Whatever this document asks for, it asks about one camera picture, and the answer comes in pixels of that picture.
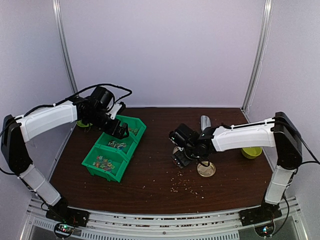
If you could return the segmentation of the green bin compartment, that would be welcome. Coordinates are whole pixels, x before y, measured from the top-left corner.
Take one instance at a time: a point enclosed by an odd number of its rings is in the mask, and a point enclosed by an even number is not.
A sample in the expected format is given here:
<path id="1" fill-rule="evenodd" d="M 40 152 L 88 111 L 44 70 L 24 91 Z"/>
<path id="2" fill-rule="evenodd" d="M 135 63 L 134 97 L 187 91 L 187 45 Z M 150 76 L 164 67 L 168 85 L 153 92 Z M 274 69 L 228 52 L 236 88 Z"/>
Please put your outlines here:
<path id="1" fill-rule="evenodd" d="M 108 151 L 115 150 L 122 154 L 126 161 L 129 162 L 134 156 L 138 144 L 138 140 L 133 137 L 132 134 L 130 134 L 129 137 L 118 139 L 114 136 L 102 133 L 94 145 Z"/>
<path id="2" fill-rule="evenodd" d="M 124 115 L 117 115 L 116 118 L 122 123 L 126 123 L 128 125 L 130 135 L 132 135 L 135 141 L 139 143 L 147 129 L 147 126 L 142 122 L 142 120 L 136 117 Z"/>

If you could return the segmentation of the gold jar lid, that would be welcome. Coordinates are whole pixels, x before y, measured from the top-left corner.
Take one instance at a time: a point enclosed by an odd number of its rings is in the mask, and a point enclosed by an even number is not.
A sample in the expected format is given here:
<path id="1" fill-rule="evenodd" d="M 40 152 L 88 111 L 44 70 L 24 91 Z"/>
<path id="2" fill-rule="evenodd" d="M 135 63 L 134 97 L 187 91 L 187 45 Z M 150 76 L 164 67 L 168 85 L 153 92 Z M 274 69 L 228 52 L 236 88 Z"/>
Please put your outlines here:
<path id="1" fill-rule="evenodd" d="M 201 162 L 197 164 L 197 172 L 202 177 L 212 177 L 216 173 L 216 167 L 213 163 Z"/>

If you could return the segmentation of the green bin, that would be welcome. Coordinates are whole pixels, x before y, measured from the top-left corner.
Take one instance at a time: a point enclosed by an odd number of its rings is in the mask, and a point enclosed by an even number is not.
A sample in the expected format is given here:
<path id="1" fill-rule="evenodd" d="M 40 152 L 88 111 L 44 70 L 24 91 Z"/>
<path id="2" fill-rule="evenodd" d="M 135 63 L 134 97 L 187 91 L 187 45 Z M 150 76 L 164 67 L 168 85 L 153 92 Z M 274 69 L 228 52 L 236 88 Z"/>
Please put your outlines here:
<path id="1" fill-rule="evenodd" d="M 94 145 L 81 164 L 92 176 L 120 183 L 129 160 L 120 150 Z"/>

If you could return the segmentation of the metal scoop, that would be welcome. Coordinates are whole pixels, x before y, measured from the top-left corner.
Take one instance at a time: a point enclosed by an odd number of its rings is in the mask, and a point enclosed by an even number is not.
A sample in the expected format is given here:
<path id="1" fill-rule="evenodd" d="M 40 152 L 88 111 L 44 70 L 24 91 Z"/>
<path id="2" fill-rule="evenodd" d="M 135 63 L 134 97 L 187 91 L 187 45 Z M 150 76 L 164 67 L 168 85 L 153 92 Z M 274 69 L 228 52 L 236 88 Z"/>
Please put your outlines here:
<path id="1" fill-rule="evenodd" d="M 201 131 L 203 132 L 206 128 L 210 128 L 211 126 L 211 119 L 207 115 L 202 115 L 200 117 Z"/>

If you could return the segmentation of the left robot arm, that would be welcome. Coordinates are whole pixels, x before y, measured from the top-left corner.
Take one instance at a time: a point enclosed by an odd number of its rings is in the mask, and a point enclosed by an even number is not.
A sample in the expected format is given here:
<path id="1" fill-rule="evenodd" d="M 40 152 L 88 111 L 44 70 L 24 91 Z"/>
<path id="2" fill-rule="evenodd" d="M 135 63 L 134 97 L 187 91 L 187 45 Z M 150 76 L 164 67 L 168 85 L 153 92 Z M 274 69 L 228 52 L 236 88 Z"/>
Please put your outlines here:
<path id="1" fill-rule="evenodd" d="M 41 107 L 30 114 L 13 117 L 8 115 L 3 122 L 1 151 L 9 169 L 27 187 L 31 188 L 61 222 L 72 218 L 67 200 L 35 167 L 26 148 L 34 137 L 64 124 L 82 121 L 92 124 L 104 133 L 117 139 L 129 137 L 129 127 L 116 118 L 125 108 L 123 102 L 111 110 L 93 97 L 75 97 L 61 104 Z"/>

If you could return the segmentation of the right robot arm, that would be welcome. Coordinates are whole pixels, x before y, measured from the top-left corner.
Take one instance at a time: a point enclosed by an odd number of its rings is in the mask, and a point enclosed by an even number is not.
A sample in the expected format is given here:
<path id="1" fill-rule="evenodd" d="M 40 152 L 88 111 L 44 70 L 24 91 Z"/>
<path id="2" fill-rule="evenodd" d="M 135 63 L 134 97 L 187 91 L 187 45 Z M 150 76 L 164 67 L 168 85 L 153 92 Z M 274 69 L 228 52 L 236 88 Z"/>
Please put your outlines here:
<path id="1" fill-rule="evenodd" d="M 266 188 L 263 205 L 256 210 L 259 220 L 268 220 L 275 212 L 292 182 L 294 173 L 302 164 L 301 134 L 284 112 L 272 118 L 240 125 L 218 127 L 207 125 L 198 133 L 184 123 L 168 135 L 175 145 L 174 163 L 184 168 L 197 161 L 204 169 L 211 165 L 209 155 L 233 149 L 269 147 L 276 148 L 277 163 Z"/>

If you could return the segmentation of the yellow candies pile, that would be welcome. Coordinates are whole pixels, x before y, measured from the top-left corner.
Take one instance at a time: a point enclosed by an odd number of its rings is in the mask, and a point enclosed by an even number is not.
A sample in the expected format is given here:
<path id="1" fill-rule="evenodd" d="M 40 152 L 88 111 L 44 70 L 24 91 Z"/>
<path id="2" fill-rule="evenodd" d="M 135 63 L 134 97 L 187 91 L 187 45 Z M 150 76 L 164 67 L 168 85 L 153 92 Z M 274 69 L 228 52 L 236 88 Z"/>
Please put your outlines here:
<path id="1" fill-rule="evenodd" d="M 132 133 L 133 135 L 137 136 L 137 134 L 139 133 L 139 129 L 138 128 L 129 128 L 128 129 L 130 133 Z"/>

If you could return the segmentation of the lollipop candies pile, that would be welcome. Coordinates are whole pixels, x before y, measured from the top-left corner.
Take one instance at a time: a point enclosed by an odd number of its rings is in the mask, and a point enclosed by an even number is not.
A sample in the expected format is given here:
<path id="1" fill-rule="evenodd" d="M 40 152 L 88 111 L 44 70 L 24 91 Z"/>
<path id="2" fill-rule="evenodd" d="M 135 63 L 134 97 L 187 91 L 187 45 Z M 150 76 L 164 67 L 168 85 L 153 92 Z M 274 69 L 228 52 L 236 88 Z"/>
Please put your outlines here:
<path id="1" fill-rule="evenodd" d="M 116 140 L 110 140 L 107 144 L 108 147 L 115 148 L 117 150 L 124 150 L 127 147 L 125 142 L 118 142 Z"/>

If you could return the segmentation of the green bowl right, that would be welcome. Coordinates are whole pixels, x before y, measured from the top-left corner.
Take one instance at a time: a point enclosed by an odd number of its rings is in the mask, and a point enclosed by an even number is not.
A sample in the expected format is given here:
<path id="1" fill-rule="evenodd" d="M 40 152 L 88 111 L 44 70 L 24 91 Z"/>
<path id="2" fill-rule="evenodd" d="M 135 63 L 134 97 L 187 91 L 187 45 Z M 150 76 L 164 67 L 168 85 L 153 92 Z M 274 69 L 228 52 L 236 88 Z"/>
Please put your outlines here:
<path id="1" fill-rule="evenodd" d="M 241 149 L 242 155 L 247 159 L 255 159 L 262 154 L 261 147 L 246 147 Z"/>

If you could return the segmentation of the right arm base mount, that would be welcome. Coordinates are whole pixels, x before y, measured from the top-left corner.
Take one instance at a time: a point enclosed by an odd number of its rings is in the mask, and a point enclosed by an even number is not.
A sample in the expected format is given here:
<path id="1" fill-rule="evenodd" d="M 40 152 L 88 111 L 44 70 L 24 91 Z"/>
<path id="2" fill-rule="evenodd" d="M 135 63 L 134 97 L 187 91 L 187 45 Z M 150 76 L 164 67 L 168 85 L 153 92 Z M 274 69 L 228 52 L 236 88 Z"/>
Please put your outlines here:
<path id="1" fill-rule="evenodd" d="M 257 225 L 264 222 L 270 223 L 274 219 L 280 218 L 282 216 L 282 212 L 280 209 L 272 210 L 262 208 L 261 206 L 241 210 L 238 214 L 243 227 L 249 225 Z"/>

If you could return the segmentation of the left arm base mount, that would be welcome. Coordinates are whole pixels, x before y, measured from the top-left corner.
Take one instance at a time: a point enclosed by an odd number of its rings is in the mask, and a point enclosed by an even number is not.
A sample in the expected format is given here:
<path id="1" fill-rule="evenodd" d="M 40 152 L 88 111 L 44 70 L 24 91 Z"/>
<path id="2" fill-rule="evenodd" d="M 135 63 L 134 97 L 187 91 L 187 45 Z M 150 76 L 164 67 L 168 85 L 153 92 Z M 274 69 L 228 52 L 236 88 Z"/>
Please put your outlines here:
<path id="1" fill-rule="evenodd" d="M 66 223 L 75 227 L 86 227 L 90 213 L 85 210 L 68 208 L 66 214 L 54 213 L 52 210 L 46 212 L 45 217 L 57 222 Z"/>

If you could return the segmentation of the left aluminium corner post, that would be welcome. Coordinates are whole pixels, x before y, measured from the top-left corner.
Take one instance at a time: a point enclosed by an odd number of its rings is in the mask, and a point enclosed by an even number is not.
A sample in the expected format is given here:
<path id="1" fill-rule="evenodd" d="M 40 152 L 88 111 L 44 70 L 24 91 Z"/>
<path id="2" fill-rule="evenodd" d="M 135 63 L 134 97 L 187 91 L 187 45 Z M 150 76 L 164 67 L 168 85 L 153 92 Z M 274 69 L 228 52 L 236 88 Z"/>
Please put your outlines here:
<path id="1" fill-rule="evenodd" d="M 67 39 L 65 35 L 63 16 L 61 11 L 61 1 L 53 0 L 52 6 L 53 6 L 53 14 L 54 14 L 55 22 L 57 26 L 57 31 L 59 35 L 60 46 L 62 50 L 62 58 L 63 58 L 64 66 L 66 69 L 66 73 L 67 73 L 67 79 L 69 81 L 72 93 L 75 94 L 78 92 L 78 87 L 76 84 L 74 71 L 73 71 L 72 63 L 70 59 L 70 54 L 67 46 Z"/>

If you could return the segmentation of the aluminium corner post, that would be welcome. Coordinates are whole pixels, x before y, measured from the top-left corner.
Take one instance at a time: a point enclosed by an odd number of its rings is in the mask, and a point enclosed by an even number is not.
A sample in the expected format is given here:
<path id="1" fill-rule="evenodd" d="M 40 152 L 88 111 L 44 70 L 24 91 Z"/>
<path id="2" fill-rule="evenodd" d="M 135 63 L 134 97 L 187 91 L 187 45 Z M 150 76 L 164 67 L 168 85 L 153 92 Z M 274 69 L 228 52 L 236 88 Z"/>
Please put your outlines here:
<path id="1" fill-rule="evenodd" d="M 268 41 L 269 32 L 270 32 L 273 3 L 274 3 L 273 0 L 264 1 L 264 8 L 263 8 L 258 45 L 256 49 L 252 71 L 250 74 L 247 92 L 242 105 L 242 111 L 246 114 L 248 114 L 250 111 L 250 106 L 253 102 L 253 98 L 257 89 L 258 81 L 259 81 L 261 70 L 262 70 L 263 55 L 266 50 L 267 41 Z"/>
<path id="2" fill-rule="evenodd" d="M 78 87 L 76 84 L 74 71 L 73 71 L 72 63 L 70 59 L 70 54 L 67 46 L 67 39 L 65 35 L 63 16 L 61 11 L 61 1 L 53 0 L 52 6 L 53 6 L 53 14 L 54 14 L 55 22 L 57 26 L 57 31 L 59 35 L 60 46 L 62 50 L 62 58 L 63 58 L 64 66 L 66 69 L 66 73 L 67 73 L 67 79 L 69 81 L 72 93 L 75 94 L 78 92 Z"/>

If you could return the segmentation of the aluminium front rail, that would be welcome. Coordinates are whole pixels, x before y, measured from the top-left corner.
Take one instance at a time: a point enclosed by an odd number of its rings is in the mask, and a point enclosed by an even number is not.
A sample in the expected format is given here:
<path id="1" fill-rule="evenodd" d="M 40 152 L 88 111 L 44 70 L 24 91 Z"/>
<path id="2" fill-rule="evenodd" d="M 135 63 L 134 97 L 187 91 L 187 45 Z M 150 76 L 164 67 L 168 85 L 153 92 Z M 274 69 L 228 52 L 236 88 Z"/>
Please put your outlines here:
<path id="1" fill-rule="evenodd" d="M 89 212 L 86 227 L 77 227 L 66 240 L 310 240 L 300 206 L 289 198 L 289 215 L 272 237 L 257 234 L 267 221 L 243 225 L 239 212 L 245 208 L 185 214 L 130 214 L 110 211 Z M 56 221 L 46 218 L 42 202 L 31 198 L 19 240 L 59 240 Z"/>

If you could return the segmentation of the right aluminium corner post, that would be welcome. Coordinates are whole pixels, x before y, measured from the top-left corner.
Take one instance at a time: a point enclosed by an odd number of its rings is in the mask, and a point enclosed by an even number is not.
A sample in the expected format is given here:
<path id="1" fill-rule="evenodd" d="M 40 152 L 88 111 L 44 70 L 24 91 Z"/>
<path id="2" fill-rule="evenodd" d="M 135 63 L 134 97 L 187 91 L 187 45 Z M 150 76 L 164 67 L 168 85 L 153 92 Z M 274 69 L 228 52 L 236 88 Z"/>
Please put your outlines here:
<path id="1" fill-rule="evenodd" d="M 268 41 L 269 32 L 270 32 L 273 3 L 274 3 L 273 0 L 264 1 L 264 8 L 263 8 L 258 45 L 256 49 L 252 71 L 250 74 L 247 92 L 242 105 L 242 111 L 246 114 L 248 114 L 250 111 L 250 106 L 253 102 L 253 98 L 257 89 L 258 81 L 259 81 L 261 70 L 262 70 L 263 55 L 266 50 L 267 41 Z"/>

